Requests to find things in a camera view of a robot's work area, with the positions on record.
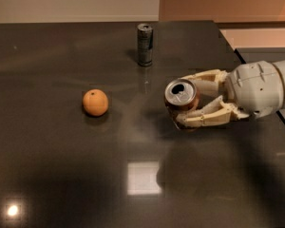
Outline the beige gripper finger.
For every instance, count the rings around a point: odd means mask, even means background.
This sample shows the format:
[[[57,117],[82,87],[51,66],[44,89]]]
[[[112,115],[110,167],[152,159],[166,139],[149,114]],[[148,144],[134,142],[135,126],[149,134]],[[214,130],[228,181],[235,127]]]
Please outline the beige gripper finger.
[[[248,118],[249,114],[238,109],[233,103],[225,103],[221,96],[199,110],[179,113],[175,123],[179,128],[200,128],[228,124]]]
[[[202,96],[217,98],[225,94],[225,81],[229,73],[225,70],[212,69],[192,75],[183,76],[185,81],[181,84],[180,95],[188,97]]]

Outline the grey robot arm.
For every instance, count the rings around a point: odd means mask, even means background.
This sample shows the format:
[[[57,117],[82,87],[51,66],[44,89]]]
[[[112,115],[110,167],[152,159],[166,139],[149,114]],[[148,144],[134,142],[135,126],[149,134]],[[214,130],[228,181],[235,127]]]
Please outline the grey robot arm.
[[[201,97],[209,96],[211,100],[178,113],[175,122],[180,128],[257,119],[285,108],[285,61],[243,64],[230,72],[207,70],[182,79],[193,84]]]

